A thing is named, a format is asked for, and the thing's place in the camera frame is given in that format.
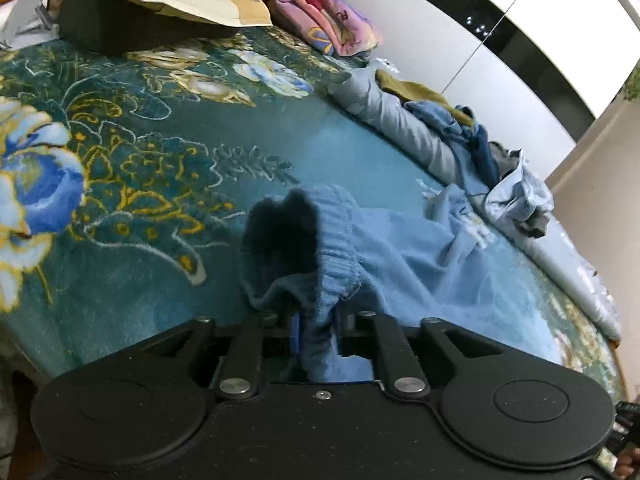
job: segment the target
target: bed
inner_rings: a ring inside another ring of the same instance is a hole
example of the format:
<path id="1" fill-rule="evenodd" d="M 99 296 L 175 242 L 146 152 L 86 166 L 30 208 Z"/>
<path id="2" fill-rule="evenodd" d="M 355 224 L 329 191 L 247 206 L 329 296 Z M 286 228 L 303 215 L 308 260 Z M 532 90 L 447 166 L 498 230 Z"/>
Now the bed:
<path id="1" fill-rule="evenodd" d="M 326 182 L 361 206 L 420 214 L 425 188 L 442 185 L 326 93 L 358 64 L 276 27 L 117 59 L 62 40 L 2 53 L 0 94 L 68 128 L 87 185 L 31 269 L 10 269 L 19 297 L 1 320 L 34 367 L 53 377 L 196 316 L 241 322 L 238 239 L 265 195 Z M 494 235 L 505 308 L 534 311 L 565 366 L 624 397 L 609 342 Z"/>

